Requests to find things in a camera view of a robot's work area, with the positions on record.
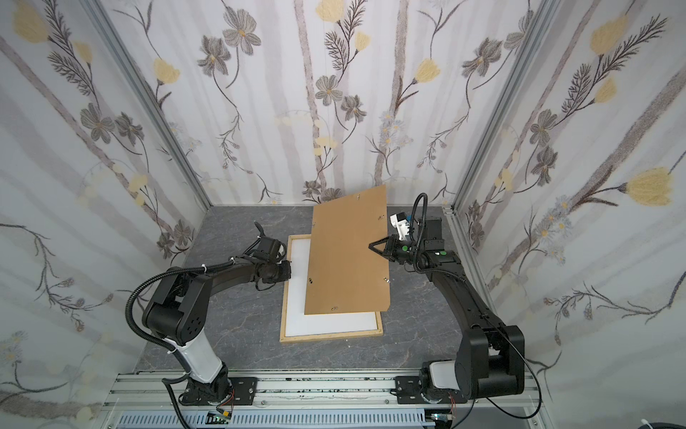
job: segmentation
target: gray flower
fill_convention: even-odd
[[[110,143],[110,132],[115,130],[115,124],[109,117],[101,118],[100,109],[93,103],[88,103],[88,108],[81,110],[81,124],[91,130],[93,141],[102,138],[105,144]]]
[[[363,111],[359,107],[362,102],[359,100],[359,96],[354,97],[344,97],[341,103],[341,108],[345,111],[345,120],[349,121],[353,116],[358,122],[362,122],[364,117],[367,116],[367,112]]]
[[[187,226],[181,219],[178,220],[174,227],[174,239],[181,246],[188,244],[188,241],[191,239],[191,227]]]
[[[117,116],[115,122],[117,123],[119,135],[122,137],[128,137],[129,141],[131,141],[131,146],[136,145],[136,137],[138,137],[140,140],[143,140],[145,137],[143,134],[143,127],[140,125],[134,125],[131,117],[124,112],[121,112],[121,115]]]
[[[479,76],[485,76],[488,65],[500,59],[500,45],[502,44],[502,40],[491,40],[486,37],[474,51],[476,58],[462,63],[462,67],[464,67],[462,75],[467,78],[476,71]]]
[[[590,321],[593,320],[593,308],[591,308],[590,302],[586,304],[586,308],[584,308],[584,318]]]
[[[505,38],[505,43],[503,44],[505,49],[511,51],[512,49],[518,48],[521,45],[522,41],[524,40],[524,36],[526,35],[526,30],[529,28],[529,24],[531,23],[533,17],[534,11],[528,10],[526,15],[519,19],[519,31],[508,34],[508,36]]]
[[[565,265],[565,249],[562,246],[550,246],[545,251],[545,256],[554,259],[558,265]]]
[[[160,239],[157,240],[157,247],[164,253],[163,258],[167,259],[172,256],[172,246],[174,245],[174,240],[169,233],[160,234]]]
[[[332,187],[325,189],[322,192],[322,202],[332,201],[336,198],[341,198],[343,196],[343,191],[340,189],[334,189]]]
[[[319,189],[322,189],[322,185],[320,185],[319,182],[305,181],[305,190],[303,191],[303,195],[308,198],[312,198],[312,194],[319,195]]]
[[[200,50],[207,55],[204,60],[198,60],[198,65],[202,67],[202,72],[208,76],[214,74],[215,68],[222,74],[228,75],[228,69],[224,61],[231,59],[231,54],[226,50],[224,41],[218,37],[202,37]]]
[[[331,75],[330,77],[322,76],[321,78],[317,79],[316,85],[317,88],[319,88],[319,92],[317,92],[314,96],[316,98],[322,98],[322,102],[325,106],[330,105],[332,100],[334,102],[339,102],[343,99],[343,91],[336,89],[338,82],[336,81],[336,77],[334,75]]]
[[[470,219],[476,219],[479,217],[479,212],[481,211],[481,206],[479,206],[478,201],[474,200],[474,203],[467,209],[467,217]]]
[[[557,152],[553,152],[550,146],[546,146],[544,150],[541,150],[536,155],[537,163],[532,169],[531,174],[538,174],[539,181],[538,186],[544,186],[546,183],[550,183],[551,178],[548,171],[551,168],[555,168],[555,161],[557,161]]]
[[[222,32],[227,45],[233,47],[241,45],[241,50],[246,55],[252,55],[252,46],[260,46],[262,44],[262,40],[252,33],[255,31],[257,23],[245,10],[238,9],[238,13],[236,13],[227,6],[224,20],[233,27],[233,30],[229,29]]]
[[[471,230],[469,231],[469,237],[472,239],[474,247],[479,247],[481,245],[481,240],[484,239],[486,233],[484,232],[484,227],[479,222],[472,224]]]
[[[539,121],[531,125],[531,139],[529,142],[538,146],[547,146],[550,141],[548,131],[555,126],[557,115],[553,115],[549,108],[539,113]]]

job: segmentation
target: yellow flower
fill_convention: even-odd
[[[619,191],[628,194],[641,205],[651,207],[668,205],[672,202],[668,195],[672,192],[670,183],[672,175],[664,167],[653,168],[637,174],[619,187]]]
[[[145,174],[134,174],[129,182],[129,191],[134,192],[147,185],[147,176]]]
[[[626,30],[626,15],[607,21],[591,35],[591,49],[597,55],[603,55],[619,42]]]
[[[615,94],[617,94],[617,85],[615,85],[615,80],[608,78],[600,87],[600,89],[598,89],[594,100],[596,103],[605,103],[613,99]]]
[[[88,64],[93,62],[93,52],[91,52],[91,46],[88,43],[75,41],[74,47],[83,61]]]
[[[515,150],[512,153],[512,162],[510,164],[517,164],[518,160],[519,160],[519,149]]]
[[[511,191],[512,190],[512,173],[510,172],[510,170],[507,168],[504,168],[503,171],[500,173],[500,177],[502,179],[501,183],[505,184],[505,190]]]
[[[419,83],[431,82],[440,73],[440,69],[436,62],[430,58],[419,63],[419,68],[417,68],[417,73],[414,75],[414,79]]]
[[[315,142],[321,147],[328,146],[331,149],[336,149],[338,146],[338,142],[330,137],[317,137]]]
[[[93,418],[93,411],[87,406],[82,407],[77,413],[76,413],[76,422],[77,423],[87,423]]]
[[[14,32],[24,40],[31,43],[40,43],[47,40],[47,25],[42,16],[33,6],[26,1],[20,1],[14,11],[12,19]]]
[[[84,195],[88,198],[95,198],[97,197],[97,190],[94,186],[86,186],[84,188]]]
[[[365,34],[363,32],[357,32],[355,35],[355,49],[358,51],[363,50],[367,46],[369,46],[369,42],[372,40],[371,36],[369,34]]]
[[[314,11],[323,21],[335,23],[343,17],[343,0],[322,0]]]
[[[178,76],[181,71],[175,69],[174,66],[164,61],[162,58],[155,58],[153,62],[153,69],[155,70],[155,76],[163,84],[173,84],[178,80]]]

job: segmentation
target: cardboard backing board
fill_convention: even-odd
[[[368,247],[387,222],[385,185],[314,207],[305,314],[388,310],[388,261]]]
[[[291,279],[283,287],[279,340],[298,343],[383,335],[379,312],[305,315],[309,243],[309,234],[288,237],[287,259],[291,261],[292,272]]]

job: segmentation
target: black mounting plate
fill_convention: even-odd
[[[422,392],[423,389],[422,377],[399,375],[395,377],[395,389],[391,394],[396,395],[398,404],[450,404],[450,395],[457,404],[466,403],[460,391],[434,387]]]
[[[257,390],[256,377],[231,377],[231,385],[233,386],[233,404],[234,405],[252,405],[252,400],[255,398],[255,391]]]

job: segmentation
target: black cable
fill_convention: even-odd
[[[424,236],[424,230],[426,229],[426,217],[427,217],[427,208],[428,208],[428,200],[429,197],[427,196],[426,193],[421,193],[417,196],[417,199],[414,201],[414,206],[412,207],[412,219],[415,219],[415,213],[417,211],[417,206],[419,204],[420,199],[424,199],[422,203],[422,218],[421,222],[417,221],[419,224],[419,234],[417,235],[417,242],[414,245],[414,252],[412,253],[412,266],[414,267],[414,271],[419,274],[426,274],[426,273],[437,273],[437,274],[443,274],[446,276],[454,277],[457,280],[463,282],[463,283],[468,283],[469,281],[462,277],[461,275],[457,273],[453,273],[452,271],[448,270],[443,270],[441,268],[419,268],[418,266],[418,254],[419,254],[419,248],[421,247],[421,240]],[[410,241],[412,241],[412,228],[410,228]],[[477,299],[472,295],[471,290],[467,288],[467,292],[469,293],[469,296],[472,298],[472,301],[474,301],[474,304],[476,304],[478,301]]]
[[[500,329],[498,329],[498,328],[496,328],[495,326],[493,326],[493,324],[492,324],[487,318],[485,318],[484,320],[485,320],[493,329],[495,329],[496,331],[498,331],[498,334],[500,334],[500,336],[502,336],[503,338],[505,338],[505,341],[507,341],[508,344],[514,349],[514,351],[517,352],[517,354],[518,354],[519,357],[522,359],[522,361],[524,362],[524,364],[526,365],[526,367],[529,369],[529,372],[531,373],[531,375],[534,376],[534,381],[536,382],[536,388],[539,390],[539,404],[538,404],[538,406],[536,407],[536,411],[534,411],[533,414],[524,417],[524,416],[520,416],[520,415],[510,414],[510,413],[508,413],[507,411],[505,411],[504,409],[500,408],[500,407],[498,406],[498,404],[496,404],[495,402],[493,402],[492,400],[490,400],[489,397],[487,397],[486,399],[488,399],[488,401],[489,401],[490,403],[492,403],[492,404],[495,406],[495,408],[498,408],[500,411],[502,411],[503,413],[507,414],[508,416],[514,417],[515,419],[528,420],[528,419],[532,418],[533,416],[535,416],[536,414],[538,414],[539,411],[541,410],[541,405],[543,405],[543,396],[541,395],[541,384],[539,383],[539,379],[536,377],[536,374],[534,373],[534,370],[531,369],[531,366],[529,365],[529,362],[526,361],[526,359],[524,358],[524,356],[519,352],[519,350],[517,350],[517,348],[515,347],[515,345],[512,344],[512,343],[510,342],[510,339],[507,337],[507,335],[503,334],[503,333],[501,332]]]
[[[463,281],[463,282],[466,283],[467,280],[466,280],[464,277],[458,275],[457,273],[453,273],[452,271],[442,270],[442,269],[440,269],[440,268],[426,268],[426,269],[421,269],[421,268],[419,268],[417,257],[418,257],[418,254],[419,254],[419,247],[421,246],[422,238],[423,238],[423,236],[424,236],[424,230],[425,230],[425,228],[426,228],[427,206],[428,206],[428,198],[429,198],[429,197],[427,196],[427,194],[424,193],[424,192],[421,193],[421,194],[419,194],[419,195],[417,196],[417,199],[414,201],[414,206],[412,207],[412,219],[415,219],[415,213],[416,213],[416,211],[417,211],[417,206],[418,206],[418,204],[419,204],[419,200],[422,199],[422,198],[423,198],[423,200],[424,200],[424,201],[423,201],[423,204],[422,204],[422,218],[421,218],[421,222],[419,222],[419,233],[417,234],[417,242],[416,242],[416,244],[414,245],[414,252],[413,252],[413,254],[412,254],[412,266],[414,267],[414,270],[415,270],[416,272],[420,273],[420,274],[423,274],[423,273],[440,273],[440,274],[444,274],[444,275],[449,275],[449,276],[455,277],[456,279],[458,279],[458,280]],[[410,228],[410,239],[412,239],[412,228]],[[467,289],[467,292],[469,292],[469,294],[470,294],[472,300],[474,300],[474,302],[477,302],[477,301],[474,299],[474,296],[471,294],[471,291],[470,291],[469,289]],[[510,346],[517,352],[517,354],[518,354],[519,357],[522,359],[522,361],[524,362],[524,364],[526,365],[526,367],[529,369],[529,372],[531,373],[531,375],[533,375],[534,381],[536,382],[536,387],[537,387],[538,390],[539,390],[539,404],[538,404],[538,406],[536,407],[536,411],[534,411],[533,414],[531,414],[531,415],[529,415],[529,416],[526,416],[526,417],[522,417],[522,416],[510,414],[510,413],[508,413],[507,411],[505,411],[504,409],[500,408],[495,402],[493,402],[492,400],[490,400],[490,398],[487,397],[486,399],[488,399],[489,402],[492,403],[493,406],[495,406],[495,408],[498,408],[500,411],[502,411],[503,413],[507,414],[507,415],[510,416],[510,417],[514,417],[515,419],[522,419],[522,420],[531,419],[533,416],[535,416],[535,415],[537,415],[537,414],[539,413],[539,411],[541,410],[541,405],[543,404],[543,396],[542,396],[542,394],[541,394],[541,384],[539,383],[539,379],[536,377],[536,374],[534,373],[534,370],[533,370],[533,369],[531,368],[531,366],[529,365],[529,362],[527,362],[526,359],[524,358],[524,355],[522,355],[522,353],[520,353],[519,350],[517,350],[517,348],[510,342],[509,338],[508,338],[505,334],[503,334],[503,333],[500,331],[500,329],[498,329],[498,328],[496,328],[495,326],[493,326],[493,324],[492,324],[487,318],[484,318],[484,320],[485,320],[493,329],[495,329],[496,331],[498,331],[498,333],[499,333],[503,338],[505,338],[505,341],[507,341],[507,342],[510,344]]]
[[[686,429],[686,426],[681,426],[675,423],[650,423],[652,429]],[[650,426],[643,425],[639,429],[650,429]]]
[[[188,380],[189,375],[184,374],[182,377],[179,378],[163,378],[162,383],[164,383],[165,387],[167,388],[167,392],[169,393],[169,398],[171,399],[171,406],[174,407],[174,412],[176,413],[176,417],[178,418],[179,422],[181,423],[181,426],[183,426],[183,429],[192,429],[191,426],[186,422],[186,419],[183,417],[183,414],[181,414],[181,409],[178,407],[178,402],[176,401],[176,396],[174,395],[174,391],[172,390],[172,384],[176,383],[181,383],[182,381]]]
[[[165,277],[185,273],[211,273],[215,270],[222,270],[232,265],[233,261],[229,261],[224,262],[223,264],[210,265],[207,267],[199,266],[193,268],[175,268],[173,270],[168,270],[163,273],[157,274],[156,276],[150,277],[148,280],[145,280],[143,283],[141,283],[140,286],[135,288],[134,291],[131,292],[129,299],[126,301],[126,306],[124,307],[124,317],[126,318],[126,324],[129,326],[129,328],[131,328],[131,330],[142,339],[150,341],[153,344],[157,344],[158,346],[164,347],[167,350],[171,351],[174,357],[183,367],[185,374],[182,377],[174,379],[163,378],[162,383],[164,383],[164,385],[167,387],[167,392],[169,393],[171,404],[174,407],[174,412],[176,413],[176,416],[178,417],[179,422],[181,423],[181,426],[183,426],[184,429],[191,429],[191,426],[188,425],[186,420],[183,418],[183,415],[181,414],[181,410],[178,407],[178,402],[176,401],[176,396],[174,396],[174,391],[172,390],[172,384],[181,383],[182,381],[187,380],[191,372],[191,367],[176,347],[174,347],[172,344],[167,343],[161,338],[157,338],[155,336],[150,335],[138,326],[136,321],[133,319],[133,305],[136,302],[136,298],[138,298],[141,292],[143,292],[148,286],[152,285],[156,281],[161,280]]]
[[[464,417],[461,418],[459,422],[457,422],[457,423],[455,423],[454,425],[452,425],[452,426],[450,427],[450,429],[457,428],[463,421],[465,421],[465,420],[467,419],[467,417],[469,417],[469,413],[471,413],[471,411],[474,409],[474,404],[475,404],[475,403],[476,403],[476,399],[472,399],[472,404],[471,404],[471,407],[469,407],[469,410],[467,411],[467,414],[465,414]]]
[[[260,289],[260,288],[257,286],[257,282],[255,282],[255,290],[256,290],[257,292],[264,292],[265,290],[269,290],[269,289],[271,289],[271,288],[273,288],[273,287],[275,287],[275,286],[276,286],[276,283],[273,283],[273,284],[272,284],[271,286],[269,286],[268,288]]]

